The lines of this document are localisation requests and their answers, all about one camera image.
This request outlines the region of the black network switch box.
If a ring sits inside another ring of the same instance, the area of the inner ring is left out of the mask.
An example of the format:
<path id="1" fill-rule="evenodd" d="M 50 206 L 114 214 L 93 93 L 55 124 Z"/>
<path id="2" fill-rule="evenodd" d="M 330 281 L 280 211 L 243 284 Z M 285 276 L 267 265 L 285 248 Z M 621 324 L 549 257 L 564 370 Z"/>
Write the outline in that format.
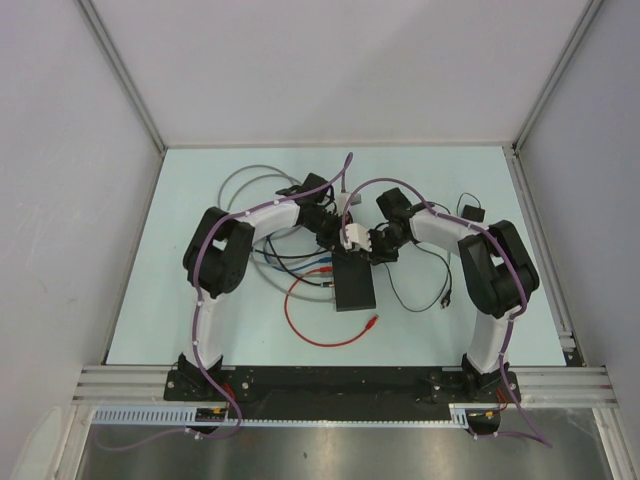
<path id="1" fill-rule="evenodd" d="M 337 312 L 373 310 L 376 297 L 371 265 L 359 255 L 332 256 L 334 295 Z"/>

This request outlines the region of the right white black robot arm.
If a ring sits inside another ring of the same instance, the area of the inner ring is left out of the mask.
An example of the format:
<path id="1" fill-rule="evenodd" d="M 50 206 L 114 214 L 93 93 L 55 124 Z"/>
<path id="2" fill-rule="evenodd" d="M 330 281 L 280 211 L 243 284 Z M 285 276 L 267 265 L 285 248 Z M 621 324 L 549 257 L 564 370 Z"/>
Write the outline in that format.
<path id="1" fill-rule="evenodd" d="M 462 357 L 461 388 L 484 401 L 506 382 L 507 350 L 515 319 L 540 286 L 539 274 L 516 229 L 503 220 L 485 226 L 423 204 L 413 205 L 398 188 L 376 199 L 387 226 L 369 231 L 368 260 L 395 262 L 408 243 L 429 243 L 460 259 L 466 291 L 476 307 L 474 333 Z"/>

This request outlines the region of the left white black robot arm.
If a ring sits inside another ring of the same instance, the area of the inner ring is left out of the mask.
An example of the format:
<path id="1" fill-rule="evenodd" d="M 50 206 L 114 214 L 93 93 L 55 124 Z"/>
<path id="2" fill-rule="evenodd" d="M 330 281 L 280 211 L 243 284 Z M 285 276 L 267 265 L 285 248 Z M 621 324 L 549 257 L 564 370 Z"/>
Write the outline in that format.
<path id="1" fill-rule="evenodd" d="M 196 293 L 189 346 L 183 351 L 184 361 L 193 367 L 185 385 L 197 398 L 210 399 L 220 390 L 221 376 L 211 369 L 223 358 L 222 342 L 214 334 L 215 310 L 242 282 L 254 244 L 296 226 L 302 207 L 318 205 L 334 183 L 310 174 L 291 193 L 278 193 L 244 211 L 211 207 L 203 214 L 183 256 L 187 280 Z"/>

